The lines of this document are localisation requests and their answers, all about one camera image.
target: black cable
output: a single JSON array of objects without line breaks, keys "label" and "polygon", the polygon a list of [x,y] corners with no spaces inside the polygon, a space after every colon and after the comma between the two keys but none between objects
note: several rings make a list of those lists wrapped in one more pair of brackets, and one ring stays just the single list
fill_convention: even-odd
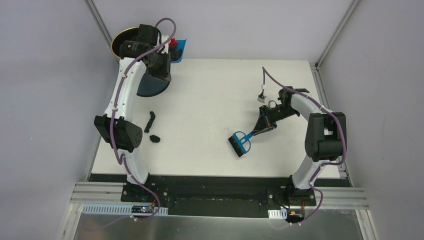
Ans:
[{"label": "black cable", "polygon": [[274,100],[271,100],[271,101],[269,101],[269,102],[268,102],[268,108],[270,108],[270,107],[271,107],[271,106],[270,106],[270,103],[271,103],[271,102],[274,102],[274,103],[275,103],[275,107],[277,107],[277,105],[278,105],[278,104],[277,104],[277,102],[276,102],[276,101],[274,101]]},{"label": "black cable", "polygon": [[286,207],[283,204],[281,204],[281,202],[277,201],[277,199],[275,199],[275,198],[274,198],[274,201],[276,201],[278,203],[278,205],[280,205],[283,209],[286,209],[286,210],[290,209],[290,203],[288,204],[288,207]]}]

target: gray wall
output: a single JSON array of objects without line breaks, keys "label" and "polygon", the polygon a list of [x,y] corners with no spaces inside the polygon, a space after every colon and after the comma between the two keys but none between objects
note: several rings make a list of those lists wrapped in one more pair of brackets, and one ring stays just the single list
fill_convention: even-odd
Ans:
[{"label": "gray wall", "polygon": [[0,239],[56,239],[117,64],[82,0],[0,1]]},{"label": "gray wall", "polygon": [[380,239],[424,239],[424,1],[364,0],[321,77]]},{"label": "gray wall", "polygon": [[[94,0],[115,36],[160,18],[187,38],[185,58],[315,62],[351,0]],[[163,23],[162,33],[172,25]]]}]

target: blue container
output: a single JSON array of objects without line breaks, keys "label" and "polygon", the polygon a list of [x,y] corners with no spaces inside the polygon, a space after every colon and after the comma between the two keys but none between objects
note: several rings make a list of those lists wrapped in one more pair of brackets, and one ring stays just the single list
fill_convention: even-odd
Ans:
[{"label": "blue container", "polygon": [[186,47],[186,41],[187,41],[187,39],[184,39],[184,40],[177,40],[176,39],[176,41],[178,42],[178,46],[176,46],[176,49],[181,49],[182,50],[182,53],[181,53],[181,57],[180,58],[178,58],[175,61],[171,61],[172,64],[177,64],[177,63],[181,62],[181,60],[183,60],[184,48]]}]

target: black bristles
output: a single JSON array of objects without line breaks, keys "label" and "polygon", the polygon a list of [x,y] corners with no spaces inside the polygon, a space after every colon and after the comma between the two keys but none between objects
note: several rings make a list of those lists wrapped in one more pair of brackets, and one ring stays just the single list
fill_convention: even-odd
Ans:
[{"label": "black bristles", "polygon": [[237,156],[240,158],[243,156],[242,147],[237,143],[236,138],[234,136],[230,136],[228,138],[228,142],[231,144],[232,148],[234,149]]}]

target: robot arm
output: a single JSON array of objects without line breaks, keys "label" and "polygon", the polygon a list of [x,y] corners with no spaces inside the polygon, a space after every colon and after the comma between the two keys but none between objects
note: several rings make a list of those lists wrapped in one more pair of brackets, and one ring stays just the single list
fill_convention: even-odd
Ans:
[{"label": "robot arm", "polygon": [[[306,89],[294,89],[295,91],[310,96]],[[305,137],[306,156],[298,170],[289,177],[288,183],[279,198],[282,205],[296,205],[305,203],[307,206],[316,205],[314,182],[323,170],[325,163],[335,161],[342,155],[343,145],[341,135],[335,120],[322,111],[309,98],[286,89],[278,92],[281,104],[275,107],[263,105],[259,108],[259,118],[251,132],[252,136],[271,131],[277,127],[277,121],[293,115],[302,115],[307,121]],[[340,122],[343,135],[346,137],[346,117],[342,112],[331,112]]]},{"label": "robot arm", "polygon": [[141,24],[136,36],[131,40],[123,41],[119,48],[119,72],[112,97],[103,116],[96,116],[94,119],[94,125],[100,135],[107,143],[111,144],[110,124],[112,113],[115,111],[113,136],[118,156],[120,156],[118,162],[121,164],[122,159],[126,159],[127,170],[129,170],[127,180],[133,184],[137,183],[133,180],[132,175],[142,184],[149,175],[147,163],[140,156],[140,151],[134,151],[142,141],[143,131],[139,126],[132,123],[133,102],[142,79],[155,78],[159,81],[168,82],[171,80],[168,44],[166,43],[158,51],[141,58],[140,61],[132,63],[138,56],[167,39],[168,36],[161,35],[156,27]]}]

